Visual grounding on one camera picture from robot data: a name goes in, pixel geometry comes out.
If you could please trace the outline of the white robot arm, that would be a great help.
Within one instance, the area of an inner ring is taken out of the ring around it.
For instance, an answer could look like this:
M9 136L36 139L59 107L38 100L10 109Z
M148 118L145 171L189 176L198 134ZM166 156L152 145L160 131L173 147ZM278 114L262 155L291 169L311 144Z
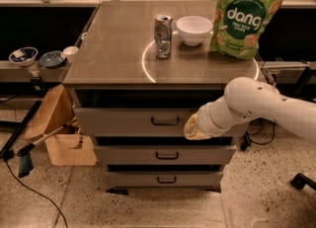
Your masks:
M316 142L315 103L286 97L274 86L248 77L233 79L221 98L201 106L187 121L184 135L189 140L218 137L260 117Z

